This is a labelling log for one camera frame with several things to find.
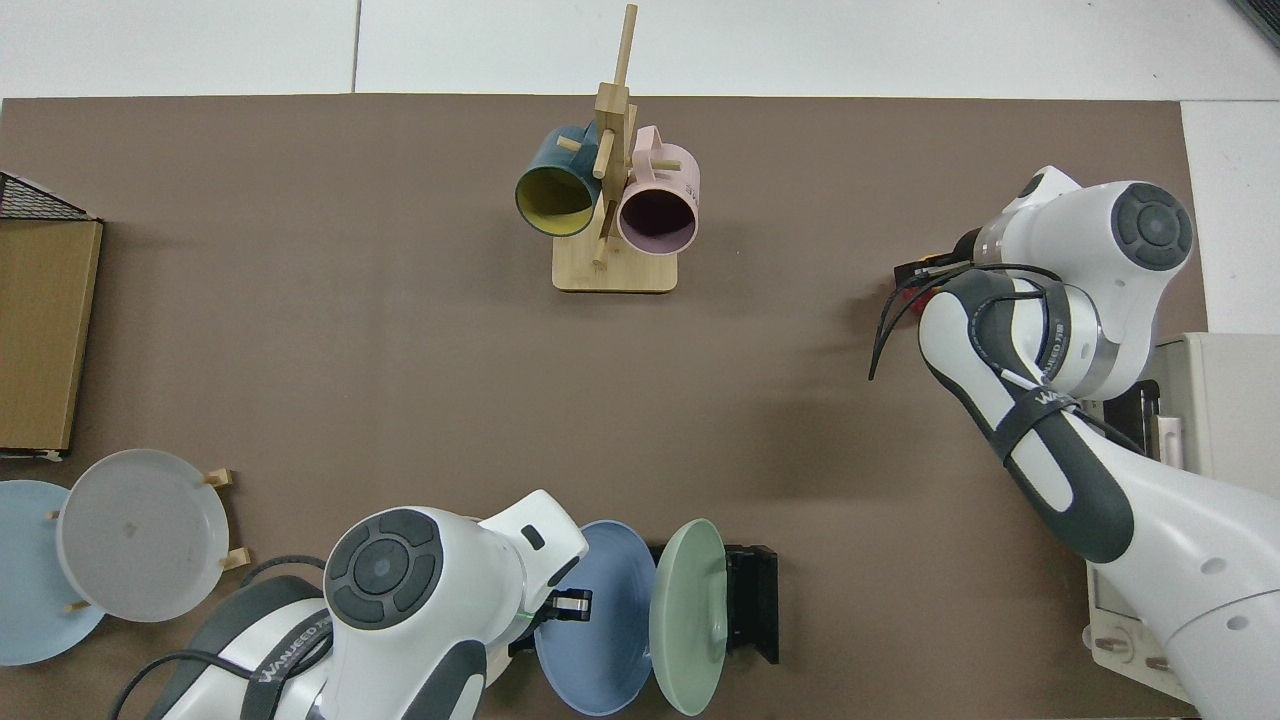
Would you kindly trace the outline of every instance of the green plate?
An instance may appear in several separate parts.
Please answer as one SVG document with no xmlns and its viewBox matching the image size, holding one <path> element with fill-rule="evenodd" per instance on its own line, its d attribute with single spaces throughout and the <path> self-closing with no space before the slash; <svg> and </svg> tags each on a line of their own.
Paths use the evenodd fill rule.
<svg viewBox="0 0 1280 720">
<path fill-rule="evenodd" d="M 658 561 L 649 606 L 649 647 L 658 687 L 694 716 L 719 684 L 728 642 L 728 570 L 724 542 L 710 520 L 691 520 L 672 536 Z"/>
</svg>

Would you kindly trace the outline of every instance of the wooden base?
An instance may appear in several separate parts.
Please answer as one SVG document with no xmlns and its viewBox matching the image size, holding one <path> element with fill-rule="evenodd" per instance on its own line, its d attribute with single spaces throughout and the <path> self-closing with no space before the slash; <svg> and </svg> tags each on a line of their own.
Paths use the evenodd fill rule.
<svg viewBox="0 0 1280 720">
<path fill-rule="evenodd" d="M 93 220 L 0 223 L 0 447 L 70 445 L 101 240 Z"/>
<path fill-rule="evenodd" d="M 564 292 L 671 292 L 676 287 L 675 255 L 645 255 L 617 233 L 603 241 L 604 208 L 591 224 L 570 237 L 553 238 L 552 284 Z"/>
</svg>

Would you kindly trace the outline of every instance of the black cable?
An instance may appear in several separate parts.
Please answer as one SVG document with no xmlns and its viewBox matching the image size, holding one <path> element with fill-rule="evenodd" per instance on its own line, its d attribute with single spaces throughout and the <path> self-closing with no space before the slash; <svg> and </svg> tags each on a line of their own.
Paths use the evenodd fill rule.
<svg viewBox="0 0 1280 720">
<path fill-rule="evenodd" d="M 289 670 L 285 678 L 293 678 L 296 675 L 301 675 L 302 673 L 306 673 L 307 670 L 315 667 L 317 662 L 320 662 L 321 660 L 324 660 L 326 655 L 329 655 L 330 650 L 333 650 L 332 630 L 323 641 L 320 641 L 320 644 L 317 644 L 315 650 L 312 650 L 311 653 L 307 655 L 306 659 L 303 659 L 301 662 L 298 662 Z M 237 665 L 236 662 L 232 662 L 225 657 L 214 655 L 212 652 L 206 652 L 204 650 L 179 650 L 177 652 L 170 652 L 169 655 L 163 655 L 152 660 L 151 662 L 147 662 L 142 667 L 142 670 L 138 670 L 137 674 L 133 675 L 133 679 L 129 680 L 129 683 L 124 685 L 124 689 L 120 691 L 120 694 L 116 696 L 115 705 L 111 707 L 111 712 L 106 716 L 108 720 L 119 720 L 120 711 L 124 710 L 124 703 L 129 700 L 129 694 L 133 692 L 133 689 L 138 687 L 138 683 L 141 683 L 156 667 L 166 662 L 173 662 L 174 660 L 192 660 L 196 662 L 204 662 L 206 665 L 218 667 L 219 670 L 225 670 L 227 673 L 230 673 L 232 675 L 236 675 L 242 680 L 248 680 L 253 676 L 252 670 Z"/>
<path fill-rule="evenodd" d="M 250 679 L 253 675 L 251 670 L 246 670 L 244 667 L 241 667 L 239 665 L 232 662 L 230 660 L 227 660 L 211 652 L 205 652 L 202 650 L 179 650 L 178 652 L 170 652 L 169 655 L 163 655 L 152 660 L 151 662 L 147 662 L 142 667 L 142 670 L 138 670 L 138 673 L 133 675 L 133 679 L 129 680 L 129 684 L 124 685 L 124 689 L 120 691 L 120 694 L 115 698 L 115 705 L 111 707 L 111 712 L 106 716 L 108 720 L 119 720 L 120 711 L 124 710 L 124 702 L 129 700 L 129 693 L 133 692 L 133 688 L 138 687 L 138 683 L 141 683 L 142 679 L 146 678 L 152 670 L 164 665 L 165 662 L 173 662 L 174 660 L 195 660 L 197 662 L 212 665 L 219 670 L 225 670 L 232 675 L 236 675 L 237 678 L 244 680 Z"/>
<path fill-rule="evenodd" d="M 908 301 L 906 305 L 904 305 L 901 310 L 899 310 L 897 315 L 893 316 L 893 320 L 888 324 L 888 327 L 884 328 L 884 318 L 888 315 L 888 309 L 892 306 L 893 300 L 896 300 L 897 296 L 901 295 L 905 290 L 908 290 L 909 287 L 911 287 L 911 284 L 919 282 L 919 278 L 928 277 L 928 274 L 924 274 L 924 275 L 913 275 L 913 277 L 902 281 L 902 283 L 899 284 L 897 288 L 895 288 L 892 293 L 890 293 L 888 300 L 884 302 L 884 309 L 881 311 L 881 320 L 876 325 L 876 341 L 874 341 L 874 343 L 872 346 L 872 364 L 870 364 L 870 369 L 867 373 L 867 379 L 868 380 L 874 380 L 876 379 L 876 368 L 879 365 L 879 357 L 881 357 L 881 354 L 884 351 L 884 345 L 888 342 L 888 336 L 893 332 L 893 328 L 897 327 L 899 320 L 902 319 L 902 315 L 906 314 L 906 310 L 911 307 L 911 304 L 915 302 L 915 300 L 918 297 L 923 296 L 924 293 L 927 293 L 928 291 L 933 290 L 934 287 L 938 287 L 938 286 L 946 283 L 947 281 L 951 281 L 951 279 L 959 277 L 960 274 L 963 274 L 963 273 L 965 273 L 965 272 L 968 272 L 970 269 L 979 269 L 979 270 L 1021 270 L 1021 272 L 1025 272 L 1025 273 L 1034 273 L 1037 275 L 1046 277 L 1046 278 L 1048 278 L 1051 281 L 1055 281 L 1055 282 L 1062 282 L 1061 275 L 1059 275 L 1057 273 L 1055 273 L 1052 270 L 1047 270 L 1044 268 L 1039 268 L 1039 266 L 1036 266 L 1036 265 L 1027 265 L 1027 264 L 1023 264 L 1023 263 L 992 263 L 989 265 L 975 265 L 975 266 L 972 266 L 972 268 L 970 266 L 955 268 L 955 269 L 947 270 L 946 273 L 942 273 L 941 275 L 937 275 L 933 279 L 931 279 L 927 283 L 924 283 L 924 286 L 920 287 L 920 290 L 916 291 L 916 293 L 914 296 L 911 296 L 911 300 Z"/>
<path fill-rule="evenodd" d="M 987 310 L 989 310 L 992 305 L 995 305 L 996 302 L 1000 302 L 1002 300 L 1014 300 L 1014 301 L 1018 301 L 1018 300 L 1043 300 L 1043 299 L 1044 299 L 1044 291 L 1041 290 L 1039 287 L 1037 287 L 1036 290 L 1006 292 L 1004 295 L 993 295 L 993 296 L 983 300 L 982 304 L 979 304 L 978 307 L 973 311 L 973 315 L 969 316 L 969 343 L 973 345 L 973 348 L 978 352 L 978 357 L 982 357 L 982 361 L 986 363 L 988 368 L 991 368 L 992 370 L 995 370 L 997 375 L 1001 374 L 1001 373 L 1004 373 L 1005 370 L 1009 370 L 1009 368 L 1005 368 L 1000 363 L 996 363 L 995 360 L 992 360 L 991 359 L 991 354 L 987 352 L 987 348 L 982 346 L 982 341 L 978 340 L 978 325 L 982 324 L 982 316 L 986 315 Z M 1032 379 L 1032 378 L 1028 378 L 1028 379 L 1030 379 L 1032 382 L 1036 382 L 1037 384 L 1039 384 L 1038 380 L 1036 380 L 1036 379 Z"/>
<path fill-rule="evenodd" d="M 941 286 L 942 283 L 946 283 L 946 282 L 951 281 L 952 278 L 956 277 L 956 274 L 959 274 L 959 273 L 947 273 L 947 274 L 940 275 L 937 278 L 933 278 L 929 282 L 927 282 L 923 286 L 920 286 L 920 288 L 916 290 L 915 295 L 911 296 L 911 300 L 908 301 L 906 305 L 902 305 L 902 307 L 897 311 L 897 314 L 893 315 L 893 319 L 890 320 L 888 327 L 884 328 L 883 333 L 881 333 L 879 328 L 877 328 L 876 342 L 872 346 L 872 366 L 867 370 L 867 379 L 868 380 L 874 380 L 876 379 L 876 368 L 879 365 L 879 356 L 884 351 L 884 343 L 888 342 L 888 336 L 893 333 L 893 328 L 897 327 L 897 322 L 902 319 L 902 315 L 906 315 L 908 310 L 911 309 L 911 302 L 914 302 L 916 297 L 920 297 L 922 295 L 924 295 L 924 293 L 929 292 L 931 290 Z"/>
<path fill-rule="evenodd" d="M 325 634 L 324 639 L 320 641 L 320 644 L 317 644 L 311 651 L 311 655 L 307 655 L 305 659 L 300 660 L 298 664 L 294 665 L 292 670 L 289 670 L 289 674 L 285 675 L 285 678 L 293 678 L 294 675 L 301 675 L 307 670 L 315 667 L 317 662 L 324 660 L 324 656 L 329 655 L 330 650 L 333 650 L 333 629 L 330 629 L 328 634 Z"/>
<path fill-rule="evenodd" d="M 264 570 L 269 570 L 278 565 L 311 565 L 324 570 L 324 560 L 320 560 L 319 557 L 312 557 L 310 555 L 282 555 L 279 557 L 273 557 L 271 560 L 268 560 L 266 562 L 262 562 L 250 570 L 244 575 L 244 579 L 241 580 L 241 587 L 247 588 L 248 584 L 252 583 L 255 578 L 261 575 Z"/>
<path fill-rule="evenodd" d="M 1138 455 L 1142 455 L 1143 457 L 1147 456 L 1147 452 L 1143 448 L 1138 447 L 1138 443 L 1133 442 L 1133 438 L 1117 430 L 1114 425 L 1108 424 L 1106 420 L 1098 420 L 1097 418 L 1089 415 L 1088 413 L 1080 410 L 1079 407 L 1071 410 L 1071 414 L 1084 420 L 1085 423 L 1093 425 L 1094 428 L 1102 430 L 1103 434 L 1106 434 L 1107 439 L 1128 450 L 1129 452 L 1135 452 Z"/>
</svg>

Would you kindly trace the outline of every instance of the white plate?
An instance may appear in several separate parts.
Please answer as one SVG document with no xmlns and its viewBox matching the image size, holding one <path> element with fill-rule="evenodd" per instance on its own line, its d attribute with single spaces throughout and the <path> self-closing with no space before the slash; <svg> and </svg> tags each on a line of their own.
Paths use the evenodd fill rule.
<svg viewBox="0 0 1280 720">
<path fill-rule="evenodd" d="M 157 450 L 99 460 L 58 520 L 58 559 L 84 600 L 138 623 L 200 605 L 227 556 L 227 511 L 204 474 Z"/>
</svg>

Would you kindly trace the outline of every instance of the pink mug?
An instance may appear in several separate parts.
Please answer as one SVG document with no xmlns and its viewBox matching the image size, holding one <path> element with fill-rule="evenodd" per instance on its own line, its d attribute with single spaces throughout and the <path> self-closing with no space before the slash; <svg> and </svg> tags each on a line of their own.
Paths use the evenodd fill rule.
<svg viewBox="0 0 1280 720">
<path fill-rule="evenodd" d="M 698 234 L 698 160 L 684 147 L 664 143 L 655 126 L 646 126 L 636 132 L 631 167 L 635 177 L 618 202 L 622 240 L 648 255 L 689 247 Z"/>
</svg>

